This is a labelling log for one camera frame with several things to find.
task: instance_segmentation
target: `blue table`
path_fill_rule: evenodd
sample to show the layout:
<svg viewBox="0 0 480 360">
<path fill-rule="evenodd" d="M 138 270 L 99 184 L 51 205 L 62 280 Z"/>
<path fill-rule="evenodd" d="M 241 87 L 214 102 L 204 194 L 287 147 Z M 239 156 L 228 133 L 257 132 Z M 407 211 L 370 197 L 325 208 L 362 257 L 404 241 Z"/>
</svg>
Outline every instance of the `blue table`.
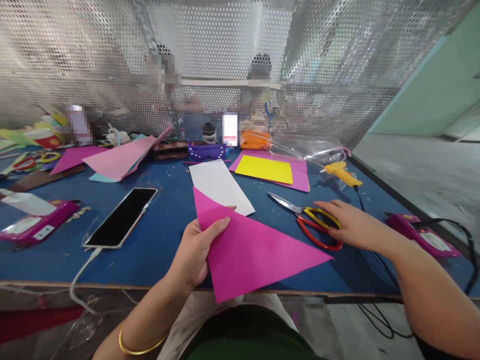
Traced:
<svg viewBox="0 0 480 360">
<path fill-rule="evenodd" d="M 238 150 L 228 159 L 235 159 Z M 0 160 L 0 169 L 12 159 Z M 185 226 L 196 217 L 192 178 L 181 160 L 164 162 L 143 161 L 138 170 L 118 183 L 89 181 L 94 173 L 87 171 L 69 176 L 32 190 L 45 200 L 80 200 L 90 206 L 79 219 L 64 223 L 46 241 L 17 252 L 10 252 L 11 243 L 0 243 L 0 283 L 44 286 L 68 286 L 90 256 L 84 251 L 82 241 L 111 213 L 115 206 L 134 187 L 156 188 L 158 193 L 144 217 L 133 230 L 121 249 L 104 250 L 88 266 L 78 281 L 78 286 L 89 288 L 148 289 L 161 279 L 172 262 Z M 365 173 L 351 163 L 351 172 L 363 181 L 361 192 L 366 211 L 384 221 L 385 212 L 409 212 L 382 190 Z M 310 193 L 296 191 L 266 181 L 233 174 L 250 199 L 255 213 L 251 217 L 291 237 L 309 243 L 295 221 L 295 216 L 270 199 L 273 192 L 296 205 L 309 206 L 313 201 L 340 199 L 360 207 L 353 189 L 338 191 L 336 181 L 324 181 L 314 167 L 308 168 Z M 13 183 L 7 179 L 0 186 Z M 11 225 L 24 214 L 0 202 L 0 228 Z M 371 252 L 344 245 L 327 263 L 303 271 L 265 288 L 284 294 L 398 296 L 399 289 L 387 271 Z M 395 273 L 392 264 L 387 265 Z M 464 288 L 472 265 L 464 257 L 442 260 L 442 266 L 456 283 Z M 212 288 L 210 277 L 200 286 Z M 471 293 L 480 297 L 480 283 Z"/>
</svg>

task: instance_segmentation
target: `red scissor handle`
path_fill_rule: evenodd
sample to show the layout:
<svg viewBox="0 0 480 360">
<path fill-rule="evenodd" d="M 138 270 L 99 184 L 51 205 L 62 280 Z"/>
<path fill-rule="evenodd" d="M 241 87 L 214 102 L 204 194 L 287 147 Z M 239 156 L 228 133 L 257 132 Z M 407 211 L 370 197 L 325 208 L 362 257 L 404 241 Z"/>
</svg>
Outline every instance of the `red scissor handle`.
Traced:
<svg viewBox="0 0 480 360">
<path fill-rule="evenodd" d="M 32 156 L 29 156 L 17 162 L 16 164 L 14 164 L 13 168 L 17 171 L 23 171 L 23 170 L 34 168 L 35 166 L 37 166 L 37 163 L 35 162 L 35 158 L 33 158 Z"/>
<path fill-rule="evenodd" d="M 336 241 L 336 245 L 327 245 L 327 244 L 324 244 L 323 242 L 321 242 L 320 240 L 318 240 L 315 236 L 312 235 L 312 233 L 307 229 L 307 226 L 310 226 L 311 228 L 314 228 L 316 230 L 319 230 L 321 231 L 322 233 L 326 233 L 328 234 L 329 231 L 324 228 L 323 226 L 320 226 L 319 224 L 317 224 L 316 222 L 313 222 L 313 221 L 309 221 L 307 220 L 306 218 L 304 218 L 303 216 L 299 215 L 296 217 L 296 221 L 298 222 L 298 224 L 300 225 L 301 229 L 303 230 L 303 232 L 305 233 L 305 235 L 310 239 L 310 241 L 312 243 L 314 243 L 315 245 L 317 245 L 318 247 L 320 248 L 323 248 L 323 249 L 326 249 L 326 250 L 330 250 L 330 251 L 339 251 L 342 246 L 344 245 L 343 242 L 341 241 L 338 241 L 338 240 L 335 240 Z"/>
</svg>

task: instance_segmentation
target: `scissor blade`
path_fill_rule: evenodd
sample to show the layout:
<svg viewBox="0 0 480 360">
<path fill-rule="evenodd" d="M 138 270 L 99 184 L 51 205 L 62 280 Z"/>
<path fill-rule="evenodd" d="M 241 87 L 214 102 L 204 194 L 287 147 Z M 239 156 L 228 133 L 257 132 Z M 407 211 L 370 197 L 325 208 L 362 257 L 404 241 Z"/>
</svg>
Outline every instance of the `scissor blade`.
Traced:
<svg viewBox="0 0 480 360">
<path fill-rule="evenodd" d="M 286 207 L 287 209 L 293 211 L 294 213 L 301 214 L 302 213 L 302 208 L 297 207 L 293 205 L 290 201 L 285 200 L 284 198 L 275 195 L 274 193 L 269 192 L 268 195 L 270 195 L 272 198 L 274 198 L 280 205 Z"/>
</svg>

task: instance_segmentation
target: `white paper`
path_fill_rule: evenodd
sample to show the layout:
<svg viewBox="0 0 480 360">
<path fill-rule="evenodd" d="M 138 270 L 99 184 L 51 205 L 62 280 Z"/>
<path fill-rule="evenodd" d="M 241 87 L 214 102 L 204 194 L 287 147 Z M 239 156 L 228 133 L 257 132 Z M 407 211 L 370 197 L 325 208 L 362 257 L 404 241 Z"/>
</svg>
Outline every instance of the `white paper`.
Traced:
<svg viewBox="0 0 480 360">
<path fill-rule="evenodd" d="M 213 201 L 223 206 L 236 206 L 235 211 L 244 216 L 255 212 L 223 160 L 203 162 L 189 169 L 193 186 Z"/>
</svg>

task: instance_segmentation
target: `yellow paper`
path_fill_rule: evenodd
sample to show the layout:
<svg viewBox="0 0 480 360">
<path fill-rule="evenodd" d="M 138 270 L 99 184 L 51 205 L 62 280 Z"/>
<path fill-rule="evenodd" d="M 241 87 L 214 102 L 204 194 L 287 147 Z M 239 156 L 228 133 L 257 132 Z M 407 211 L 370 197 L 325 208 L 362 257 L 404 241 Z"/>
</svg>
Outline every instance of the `yellow paper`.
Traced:
<svg viewBox="0 0 480 360">
<path fill-rule="evenodd" d="M 244 155 L 238 164 L 236 174 L 293 184 L 292 167 L 288 162 L 275 161 Z"/>
</svg>

